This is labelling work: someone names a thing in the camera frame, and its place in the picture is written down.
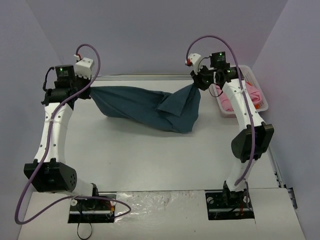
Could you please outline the teal blue t-shirt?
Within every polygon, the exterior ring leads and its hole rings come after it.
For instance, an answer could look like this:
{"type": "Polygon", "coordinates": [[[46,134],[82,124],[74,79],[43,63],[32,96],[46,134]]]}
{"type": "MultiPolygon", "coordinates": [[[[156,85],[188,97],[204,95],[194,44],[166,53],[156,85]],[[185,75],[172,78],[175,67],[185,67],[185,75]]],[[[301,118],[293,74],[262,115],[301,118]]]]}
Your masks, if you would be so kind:
{"type": "Polygon", "coordinates": [[[133,86],[95,86],[90,96],[107,117],[129,119],[180,134],[193,130],[201,101],[200,91],[194,84],[173,93],[133,86]]]}

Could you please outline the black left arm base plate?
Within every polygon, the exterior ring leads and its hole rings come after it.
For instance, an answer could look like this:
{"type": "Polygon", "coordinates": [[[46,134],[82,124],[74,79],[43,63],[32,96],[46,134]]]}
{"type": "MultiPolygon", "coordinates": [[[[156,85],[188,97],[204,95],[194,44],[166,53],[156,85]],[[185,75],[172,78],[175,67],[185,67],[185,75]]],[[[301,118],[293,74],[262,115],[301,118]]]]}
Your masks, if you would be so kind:
{"type": "Polygon", "coordinates": [[[68,224],[102,224],[115,221],[116,202],[98,199],[72,199],[68,224]]]}

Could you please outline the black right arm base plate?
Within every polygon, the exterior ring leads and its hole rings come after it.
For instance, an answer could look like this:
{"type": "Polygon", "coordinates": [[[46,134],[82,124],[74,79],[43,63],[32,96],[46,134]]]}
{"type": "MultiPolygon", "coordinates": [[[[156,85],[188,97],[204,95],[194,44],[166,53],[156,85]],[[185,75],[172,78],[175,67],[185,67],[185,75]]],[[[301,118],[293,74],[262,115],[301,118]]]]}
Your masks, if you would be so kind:
{"type": "Polygon", "coordinates": [[[246,192],[241,192],[234,200],[227,203],[222,190],[205,192],[207,218],[209,221],[254,219],[251,200],[246,192]]]}

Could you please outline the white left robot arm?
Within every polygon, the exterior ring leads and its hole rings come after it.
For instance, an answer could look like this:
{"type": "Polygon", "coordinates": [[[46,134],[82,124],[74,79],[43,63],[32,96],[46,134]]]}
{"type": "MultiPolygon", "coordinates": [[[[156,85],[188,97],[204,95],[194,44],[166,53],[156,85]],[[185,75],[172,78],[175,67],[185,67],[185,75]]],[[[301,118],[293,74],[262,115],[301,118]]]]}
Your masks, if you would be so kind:
{"type": "Polygon", "coordinates": [[[93,183],[81,180],[74,168],[66,164],[65,143],[68,124],[77,99],[89,99],[93,61],[53,67],[57,79],[54,88],[47,88],[44,105],[45,119],[39,149],[32,163],[23,172],[39,193],[61,193],[83,196],[89,209],[97,208],[101,197],[93,183]]]}

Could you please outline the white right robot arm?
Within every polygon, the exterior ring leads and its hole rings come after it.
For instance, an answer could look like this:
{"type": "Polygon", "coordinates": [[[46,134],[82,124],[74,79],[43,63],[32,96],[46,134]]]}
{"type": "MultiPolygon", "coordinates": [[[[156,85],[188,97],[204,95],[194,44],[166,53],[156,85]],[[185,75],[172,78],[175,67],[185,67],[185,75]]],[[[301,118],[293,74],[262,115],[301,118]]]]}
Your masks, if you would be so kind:
{"type": "Polygon", "coordinates": [[[230,66],[225,52],[213,53],[209,59],[210,67],[206,67],[200,54],[191,53],[186,58],[186,65],[192,67],[190,75],[199,89],[220,88],[231,103],[239,125],[239,133],[231,141],[236,162],[223,184],[221,195],[222,202],[232,207],[248,192],[247,178],[257,160],[267,151],[274,128],[265,123],[256,110],[239,66],[230,66]]]}

